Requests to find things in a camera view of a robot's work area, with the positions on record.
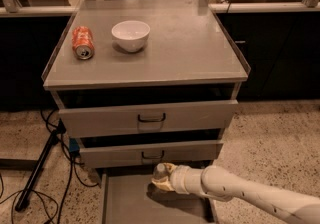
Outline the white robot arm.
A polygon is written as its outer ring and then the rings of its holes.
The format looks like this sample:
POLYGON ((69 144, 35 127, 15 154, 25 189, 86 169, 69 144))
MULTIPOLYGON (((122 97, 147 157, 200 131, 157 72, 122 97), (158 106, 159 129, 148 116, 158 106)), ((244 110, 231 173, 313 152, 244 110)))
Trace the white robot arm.
POLYGON ((239 198, 287 224, 320 224, 318 197, 245 180, 219 166, 198 169, 160 163, 151 181, 161 190, 178 194, 195 194, 224 202, 239 198))

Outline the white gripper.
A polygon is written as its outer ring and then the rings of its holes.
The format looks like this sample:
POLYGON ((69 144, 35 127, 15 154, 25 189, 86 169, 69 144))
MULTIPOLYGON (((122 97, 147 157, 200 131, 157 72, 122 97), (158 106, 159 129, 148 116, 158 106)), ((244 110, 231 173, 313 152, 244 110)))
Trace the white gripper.
POLYGON ((196 194, 202 192, 201 169, 191 168, 185 165, 176 166, 173 163, 165 163, 166 171, 171 174, 169 181, 152 180, 152 183, 163 191, 175 191, 178 194, 196 194))

